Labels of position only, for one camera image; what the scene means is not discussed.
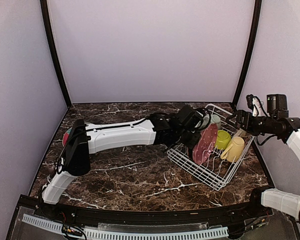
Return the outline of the patterned beige tall mug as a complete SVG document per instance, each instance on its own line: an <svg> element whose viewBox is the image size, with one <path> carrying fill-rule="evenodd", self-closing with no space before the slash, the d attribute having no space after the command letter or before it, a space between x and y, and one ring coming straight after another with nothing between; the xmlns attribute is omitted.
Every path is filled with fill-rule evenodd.
<svg viewBox="0 0 300 240"><path fill-rule="evenodd" d="M246 135L247 135L247 132L246 132L244 129L242 129L242 128L240 128L240 129L235 133L235 136L236 136L236 137L241 137L241 138L245 137Z"/></svg>

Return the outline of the pink polka dot plate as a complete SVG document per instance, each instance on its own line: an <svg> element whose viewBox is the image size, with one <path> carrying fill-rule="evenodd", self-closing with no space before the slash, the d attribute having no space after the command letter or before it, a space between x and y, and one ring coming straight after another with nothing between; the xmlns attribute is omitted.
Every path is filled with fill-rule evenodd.
<svg viewBox="0 0 300 240"><path fill-rule="evenodd" d="M216 123L210 124L201 132L201 138L192 150L192 159L197 165L205 163L212 154L218 136L218 126Z"/></svg>

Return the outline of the red teal floral plate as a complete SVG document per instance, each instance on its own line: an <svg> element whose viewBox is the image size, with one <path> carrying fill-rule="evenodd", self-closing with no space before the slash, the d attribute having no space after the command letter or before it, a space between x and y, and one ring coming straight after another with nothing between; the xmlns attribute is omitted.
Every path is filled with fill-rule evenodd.
<svg viewBox="0 0 300 240"><path fill-rule="evenodd" d="M64 135L63 135L63 137L62 137L62 146L63 146L63 147L66 145L67 140L68 140L68 137L69 137L71 131L72 131L72 128L70 127L70 128L64 133Z"/></svg>

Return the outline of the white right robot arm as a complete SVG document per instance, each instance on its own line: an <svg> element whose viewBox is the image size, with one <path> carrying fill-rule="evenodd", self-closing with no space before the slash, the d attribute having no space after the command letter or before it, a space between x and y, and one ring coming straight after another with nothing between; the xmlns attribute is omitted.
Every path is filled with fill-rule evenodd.
<svg viewBox="0 0 300 240"><path fill-rule="evenodd" d="M238 130L257 137L270 134L285 146L271 143L263 154L272 157L266 161L274 178L274 186L259 187L252 191L245 213L256 217L264 208L271 208L292 217L300 225L300 186L297 186L297 171L300 171L300 118L289 117L288 110L269 110L267 116L255 116L239 110L226 118L226 122Z"/></svg>

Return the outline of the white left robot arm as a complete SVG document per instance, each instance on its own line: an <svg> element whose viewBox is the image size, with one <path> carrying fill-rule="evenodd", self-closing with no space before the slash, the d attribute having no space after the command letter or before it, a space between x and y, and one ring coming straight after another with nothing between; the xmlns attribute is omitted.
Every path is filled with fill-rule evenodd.
<svg viewBox="0 0 300 240"><path fill-rule="evenodd" d="M42 188L41 210L50 218L59 216L61 208L57 203L62 193L74 179L91 170L90 155L138 145L172 148L182 143L192 149L200 140L202 121L202 116L196 111L186 114L153 113L141 120L101 125L76 120L56 160L56 173Z"/></svg>

